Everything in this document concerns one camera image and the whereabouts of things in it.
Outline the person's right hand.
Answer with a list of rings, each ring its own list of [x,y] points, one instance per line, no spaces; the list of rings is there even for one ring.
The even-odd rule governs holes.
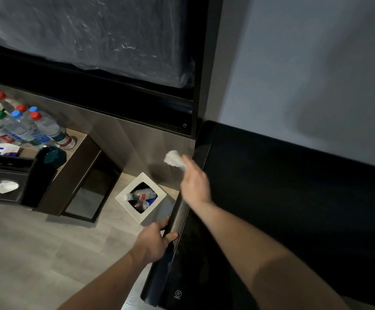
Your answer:
[[[183,177],[180,187],[184,201],[193,210],[212,202],[209,180],[203,170],[201,175]]]

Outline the person's left hand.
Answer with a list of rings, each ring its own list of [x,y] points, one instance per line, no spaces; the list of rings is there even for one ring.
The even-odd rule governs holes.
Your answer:
[[[160,260],[169,244],[164,244],[161,232],[169,223],[170,216],[159,222],[153,222],[144,227],[130,250],[131,255],[141,264],[154,263]]]

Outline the white tissue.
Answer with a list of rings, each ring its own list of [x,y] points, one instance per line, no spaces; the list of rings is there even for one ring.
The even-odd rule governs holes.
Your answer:
[[[185,171],[185,169],[187,167],[184,159],[179,154],[179,152],[176,151],[176,150],[169,151],[165,155],[164,163],[169,165],[169,166],[177,167],[177,168],[179,168],[183,171]]]

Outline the person's right forearm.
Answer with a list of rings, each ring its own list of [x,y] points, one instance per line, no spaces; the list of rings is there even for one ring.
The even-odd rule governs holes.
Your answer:
[[[318,274],[275,239],[213,203],[190,207],[260,310],[350,310]]]

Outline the person's left forearm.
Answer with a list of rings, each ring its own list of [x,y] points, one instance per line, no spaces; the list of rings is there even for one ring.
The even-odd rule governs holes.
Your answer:
[[[146,266],[142,255],[130,250],[56,310],[121,310]]]

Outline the white square trash bin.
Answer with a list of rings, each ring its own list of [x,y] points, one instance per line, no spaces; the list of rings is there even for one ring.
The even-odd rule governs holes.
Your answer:
[[[116,200],[141,226],[164,219],[174,207],[174,199],[145,173],[126,186]]]

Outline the discarded clear plastic bottle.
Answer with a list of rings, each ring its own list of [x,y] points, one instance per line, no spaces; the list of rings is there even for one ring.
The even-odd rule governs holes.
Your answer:
[[[138,189],[130,193],[126,193],[123,195],[124,201],[139,201],[139,200],[147,200],[156,197],[157,194],[151,188],[143,188]]]

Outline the brown wooden cabinet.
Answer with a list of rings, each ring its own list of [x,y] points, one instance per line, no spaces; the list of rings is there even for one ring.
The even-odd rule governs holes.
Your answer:
[[[29,208],[19,203],[1,203],[11,206],[21,206],[36,212],[49,214],[53,216],[67,215],[74,217],[73,214],[67,213],[67,208],[74,200],[76,194],[82,190],[89,179],[100,179],[101,184],[96,184],[96,192],[101,200],[96,202],[96,213],[103,203],[107,191],[111,187],[111,179],[108,171],[104,169],[107,161],[100,147],[92,140],[92,138],[82,132],[67,129],[75,140],[74,148],[67,150],[67,161],[61,166],[56,173],[55,178],[45,192],[40,204],[37,208]],[[34,159],[39,150],[34,147],[26,147],[20,150],[18,157]],[[5,171],[26,172],[29,170],[22,169],[2,169]]]

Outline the red and white drink can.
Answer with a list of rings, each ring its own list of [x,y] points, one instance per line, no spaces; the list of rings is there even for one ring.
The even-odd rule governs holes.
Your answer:
[[[75,145],[76,141],[67,133],[65,134],[64,139],[59,142],[59,146],[64,150],[70,150],[74,148]]]

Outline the black kettle with teal lid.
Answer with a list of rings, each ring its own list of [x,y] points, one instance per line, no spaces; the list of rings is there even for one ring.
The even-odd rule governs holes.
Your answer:
[[[57,170],[66,161],[66,151],[61,148],[57,146],[41,148],[35,155],[19,204],[29,208],[37,208],[55,178]]]

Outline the plastic-wrapped television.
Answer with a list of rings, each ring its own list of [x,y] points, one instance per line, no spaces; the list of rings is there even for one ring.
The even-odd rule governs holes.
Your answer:
[[[188,0],[0,0],[0,46],[85,70],[190,87]]]

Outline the black tissue box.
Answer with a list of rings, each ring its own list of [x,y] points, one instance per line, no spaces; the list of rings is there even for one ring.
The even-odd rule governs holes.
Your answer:
[[[24,195],[28,173],[0,170],[0,202],[20,203]]]

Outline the group of plastic water bottles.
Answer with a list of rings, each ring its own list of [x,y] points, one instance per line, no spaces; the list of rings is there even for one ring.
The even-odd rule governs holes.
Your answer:
[[[60,147],[53,139],[45,135],[28,116],[26,106],[0,91],[0,129],[9,131],[19,141],[36,147]]]

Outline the black tray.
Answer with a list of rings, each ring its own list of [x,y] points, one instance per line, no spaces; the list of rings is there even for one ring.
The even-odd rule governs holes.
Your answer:
[[[35,164],[35,159],[0,155],[0,168],[29,170]]]

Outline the white and blue packet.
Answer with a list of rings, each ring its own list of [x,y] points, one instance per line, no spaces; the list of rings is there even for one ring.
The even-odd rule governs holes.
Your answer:
[[[19,156],[21,147],[10,143],[0,143],[0,156]]]

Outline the black television wall frame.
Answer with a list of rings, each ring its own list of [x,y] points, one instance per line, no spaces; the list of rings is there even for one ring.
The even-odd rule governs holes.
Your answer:
[[[191,139],[202,124],[223,0],[188,0],[192,85],[175,88],[85,70],[0,46],[0,85],[132,121]]]

